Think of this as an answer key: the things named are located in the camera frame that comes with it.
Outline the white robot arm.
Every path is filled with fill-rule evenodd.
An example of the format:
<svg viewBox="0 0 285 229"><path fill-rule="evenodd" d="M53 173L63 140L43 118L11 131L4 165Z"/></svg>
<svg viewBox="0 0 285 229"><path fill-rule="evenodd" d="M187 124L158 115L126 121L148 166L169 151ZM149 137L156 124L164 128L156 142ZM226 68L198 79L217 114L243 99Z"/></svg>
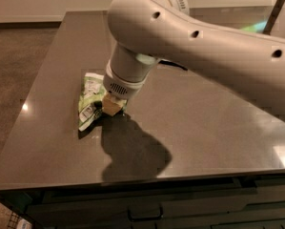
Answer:
<svg viewBox="0 0 285 229"><path fill-rule="evenodd" d="M285 121L285 39L198 21L187 0L112 0L105 89L129 99L161 59L206 76Z"/></svg>

